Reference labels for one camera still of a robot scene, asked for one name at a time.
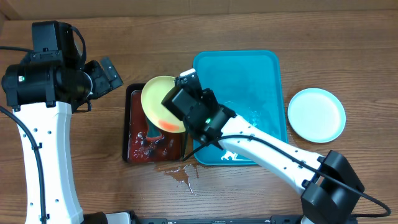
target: black tray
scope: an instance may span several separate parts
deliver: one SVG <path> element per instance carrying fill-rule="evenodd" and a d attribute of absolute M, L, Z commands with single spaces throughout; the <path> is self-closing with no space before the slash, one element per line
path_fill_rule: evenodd
<path fill-rule="evenodd" d="M 130 133 L 130 109 L 131 109 L 131 93 L 136 90 L 142 90 L 145 83 L 135 83 L 127 87 L 126 105 L 124 107 L 124 131 L 123 131 L 123 151 L 122 158 L 128 162 L 127 154 L 129 152 L 129 133 Z"/>

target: mounting screw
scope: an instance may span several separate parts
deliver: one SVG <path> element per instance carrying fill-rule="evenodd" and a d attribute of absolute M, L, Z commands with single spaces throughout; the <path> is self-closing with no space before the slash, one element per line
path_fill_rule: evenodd
<path fill-rule="evenodd" d="M 323 156 L 318 157 L 317 161 L 322 163 L 325 160 L 325 158 Z"/>
<path fill-rule="evenodd" d="M 202 142 L 207 142 L 207 138 L 206 138 L 206 136 L 204 134 L 202 134 L 199 139 Z"/>
<path fill-rule="evenodd" d="M 307 180 L 303 180 L 303 183 L 301 184 L 301 186 L 303 186 L 303 188 L 307 188 L 310 185 L 310 182 Z"/>

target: white plate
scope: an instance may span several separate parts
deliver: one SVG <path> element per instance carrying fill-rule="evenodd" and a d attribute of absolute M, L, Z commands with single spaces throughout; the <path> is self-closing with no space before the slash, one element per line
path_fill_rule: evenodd
<path fill-rule="evenodd" d="M 330 92 L 319 88 L 298 92 L 289 103 L 287 116 L 299 136 L 317 143 L 336 139 L 346 124 L 341 102 Z"/>

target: red sauce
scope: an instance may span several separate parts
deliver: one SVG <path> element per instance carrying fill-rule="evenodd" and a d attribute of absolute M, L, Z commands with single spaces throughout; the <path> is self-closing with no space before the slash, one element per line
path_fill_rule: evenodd
<path fill-rule="evenodd" d="M 164 120 L 159 120 L 159 124 L 163 129 L 166 129 L 168 131 L 177 131 L 178 129 L 180 129 L 180 127 L 178 127 L 177 125 L 170 124 Z"/>
<path fill-rule="evenodd" d="M 165 129 L 173 130 L 175 128 L 173 124 L 169 125 Z M 180 133 L 175 134 L 159 130 L 163 138 L 153 140 L 146 138 L 147 130 L 148 125 L 141 105 L 141 91 L 134 91 L 131 94 L 129 162 L 142 163 L 176 161 L 180 159 L 182 144 L 182 135 Z"/>

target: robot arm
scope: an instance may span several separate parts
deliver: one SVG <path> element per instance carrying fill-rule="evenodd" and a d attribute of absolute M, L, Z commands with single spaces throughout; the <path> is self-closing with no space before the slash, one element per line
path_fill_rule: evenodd
<path fill-rule="evenodd" d="M 34 136 L 41 158 L 43 181 L 31 142 L 19 127 L 27 182 L 26 223 L 129 223 L 125 214 L 83 217 L 73 182 L 70 155 L 70 119 L 84 103 L 96 100 L 123 84 L 108 58 L 85 64 L 85 42 L 80 55 L 70 24 L 48 21 L 32 25 L 34 51 L 21 64 L 10 65 L 1 85 L 7 105 Z"/>
<path fill-rule="evenodd" d="M 321 155 L 286 144 L 258 130 L 240 115 L 237 115 L 235 118 L 230 118 L 221 132 L 223 133 L 222 136 L 230 136 L 233 134 L 255 136 L 277 146 L 291 156 L 304 161 L 314 169 L 318 169 L 321 165 L 320 162 L 317 161 Z M 312 171 L 303 169 L 303 167 L 283 156 L 281 153 L 257 141 L 231 138 L 220 140 L 219 144 L 223 149 L 250 158 L 255 163 L 273 172 L 286 181 L 299 195 L 302 195 L 305 190 L 303 187 L 304 180 L 312 180 L 314 177 Z"/>
<path fill-rule="evenodd" d="M 194 69 L 175 79 L 175 86 L 162 104 L 183 121 L 193 139 L 247 157 L 292 186 L 301 196 L 305 215 L 302 223 L 345 223 L 360 198 L 358 192 L 364 192 L 364 186 L 344 156 L 330 151 L 323 157 L 256 129 L 231 109 L 218 104 L 210 89 L 202 90 Z M 319 173 L 328 174 L 358 192 L 349 191 L 329 179 L 317 185 Z"/>

